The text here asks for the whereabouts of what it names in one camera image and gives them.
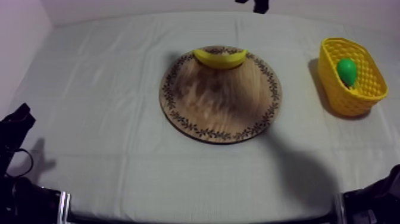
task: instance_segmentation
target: yellow plastic basket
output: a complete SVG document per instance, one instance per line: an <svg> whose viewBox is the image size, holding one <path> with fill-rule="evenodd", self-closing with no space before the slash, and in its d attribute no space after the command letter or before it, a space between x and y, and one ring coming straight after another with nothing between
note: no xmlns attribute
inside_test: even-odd
<svg viewBox="0 0 400 224"><path fill-rule="evenodd" d="M357 79L351 88L343 84L336 71L343 58L350 58L357 65ZM368 51L344 38L322 41L318 73L332 109L344 116L364 114L388 95L388 86Z"/></svg>

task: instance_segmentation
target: white table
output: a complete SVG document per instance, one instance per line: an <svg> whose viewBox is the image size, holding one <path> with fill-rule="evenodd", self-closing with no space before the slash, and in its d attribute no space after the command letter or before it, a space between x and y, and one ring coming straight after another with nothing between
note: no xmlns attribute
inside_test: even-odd
<svg viewBox="0 0 400 224"><path fill-rule="evenodd" d="M368 48L389 85L364 119L337 118L321 103L311 74L328 36ZM209 145L165 119L161 77L206 45L246 48L276 72L283 101L269 136ZM32 108L37 122L23 146L43 150L38 184L71 193L76 213L192 223L313 217L330 208L327 195L363 188L400 162L399 72L400 38L372 30L273 14L140 15L55 29L10 112Z"/></svg>

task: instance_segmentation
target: green ball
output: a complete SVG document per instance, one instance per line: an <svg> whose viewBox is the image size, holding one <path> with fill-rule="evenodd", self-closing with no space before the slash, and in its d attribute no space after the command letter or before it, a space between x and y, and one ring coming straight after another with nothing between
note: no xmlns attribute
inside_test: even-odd
<svg viewBox="0 0 400 224"><path fill-rule="evenodd" d="M354 61L349 58L341 59L337 64L336 70L340 79L342 79L346 85L354 85L357 79L357 66Z"/></svg>

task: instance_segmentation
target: wooden plate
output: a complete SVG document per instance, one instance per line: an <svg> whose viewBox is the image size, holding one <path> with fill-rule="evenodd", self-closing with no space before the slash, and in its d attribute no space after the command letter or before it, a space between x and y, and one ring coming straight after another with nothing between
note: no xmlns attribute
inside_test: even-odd
<svg viewBox="0 0 400 224"><path fill-rule="evenodd" d="M208 46L213 54L241 49ZM188 52L165 73L160 86L161 108L182 133L200 141L230 144L250 139L276 118L282 89L270 66L250 52L230 70L201 64Z"/></svg>

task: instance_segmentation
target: banana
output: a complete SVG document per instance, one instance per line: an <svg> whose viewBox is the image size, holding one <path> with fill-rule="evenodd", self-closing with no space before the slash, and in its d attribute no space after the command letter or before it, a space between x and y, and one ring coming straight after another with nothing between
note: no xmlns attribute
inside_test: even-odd
<svg viewBox="0 0 400 224"><path fill-rule="evenodd" d="M210 54L202 49L193 50L193 54L201 63L213 69L232 69L239 66L246 60L246 53L245 49L229 55Z"/></svg>

